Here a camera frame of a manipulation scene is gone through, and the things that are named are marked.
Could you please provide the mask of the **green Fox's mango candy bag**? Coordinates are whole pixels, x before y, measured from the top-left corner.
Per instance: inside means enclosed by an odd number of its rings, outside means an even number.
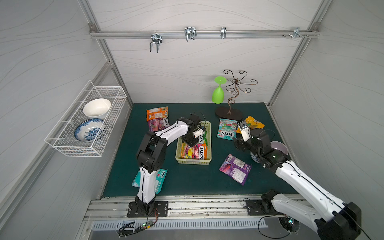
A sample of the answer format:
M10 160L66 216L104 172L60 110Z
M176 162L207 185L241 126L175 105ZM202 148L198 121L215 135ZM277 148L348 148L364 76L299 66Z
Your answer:
M202 135L199 136L199 144L201 144L201 145L207 145L208 144L207 132L204 132Z

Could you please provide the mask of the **Fox's fruits candy bag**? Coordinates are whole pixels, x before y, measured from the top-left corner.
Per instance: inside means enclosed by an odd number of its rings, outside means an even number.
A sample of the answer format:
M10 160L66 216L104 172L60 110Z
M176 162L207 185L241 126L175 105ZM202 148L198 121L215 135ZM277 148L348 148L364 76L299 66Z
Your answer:
M197 144L194 147L189 147L186 143L182 143L181 148L182 159L207 160L208 147L207 145Z

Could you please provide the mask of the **pale green plastic basket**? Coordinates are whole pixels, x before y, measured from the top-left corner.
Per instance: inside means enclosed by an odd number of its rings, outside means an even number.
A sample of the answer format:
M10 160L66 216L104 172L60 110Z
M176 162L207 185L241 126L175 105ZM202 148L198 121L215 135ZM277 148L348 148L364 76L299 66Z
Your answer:
M178 139L175 158L179 164L209 165L212 161L211 123L202 121L202 125L205 132L194 147L191 148L182 138Z

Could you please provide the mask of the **purple candy bag back side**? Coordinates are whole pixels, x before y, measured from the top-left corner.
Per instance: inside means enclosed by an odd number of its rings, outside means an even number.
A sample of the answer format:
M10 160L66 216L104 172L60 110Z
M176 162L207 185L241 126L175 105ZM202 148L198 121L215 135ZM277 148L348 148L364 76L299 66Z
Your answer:
M251 169L252 165L246 164L232 154L229 154L220 166L219 171L244 186Z

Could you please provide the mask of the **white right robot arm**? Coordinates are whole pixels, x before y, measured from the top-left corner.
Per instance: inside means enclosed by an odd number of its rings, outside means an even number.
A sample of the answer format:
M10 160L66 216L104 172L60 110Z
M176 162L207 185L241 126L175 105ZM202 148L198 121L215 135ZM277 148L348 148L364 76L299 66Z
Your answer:
M310 206L291 200L271 190L262 195L261 210L265 215L286 215L311 228L322 240L355 240L362 232L362 211L353 202L345 203L326 191L291 160L288 155L272 148L269 135L262 129L250 129L245 122L238 124L241 137L234 145L250 151L263 168L294 188Z

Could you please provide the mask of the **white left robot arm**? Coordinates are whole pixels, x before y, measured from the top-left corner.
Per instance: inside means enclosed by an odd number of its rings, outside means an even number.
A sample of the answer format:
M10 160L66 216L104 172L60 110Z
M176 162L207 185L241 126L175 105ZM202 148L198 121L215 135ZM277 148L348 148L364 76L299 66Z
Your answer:
M140 167L139 192L135 200L129 203L128 218L167 217L168 201L156 200L156 177L162 167L168 146L181 138L188 146L194 147L205 132L199 116L191 114L188 118L178 118L170 127L147 132L137 152Z

